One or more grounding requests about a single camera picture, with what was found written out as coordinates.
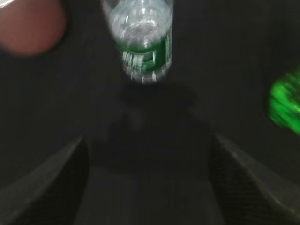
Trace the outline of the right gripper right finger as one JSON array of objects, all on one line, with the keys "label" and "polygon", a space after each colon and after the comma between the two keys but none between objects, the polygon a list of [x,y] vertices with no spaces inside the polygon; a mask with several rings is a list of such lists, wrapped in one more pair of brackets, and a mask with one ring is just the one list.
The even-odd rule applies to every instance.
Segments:
[{"label": "right gripper right finger", "polygon": [[227,225],[298,225],[300,187],[213,135],[210,181]]}]

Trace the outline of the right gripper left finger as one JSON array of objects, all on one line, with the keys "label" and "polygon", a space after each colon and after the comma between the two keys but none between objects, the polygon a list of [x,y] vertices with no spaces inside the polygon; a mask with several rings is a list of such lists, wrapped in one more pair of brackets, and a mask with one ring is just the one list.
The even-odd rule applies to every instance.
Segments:
[{"label": "right gripper left finger", "polygon": [[89,171],[90,153],[80,137],[0,191],[0,223],[72,225]]}]

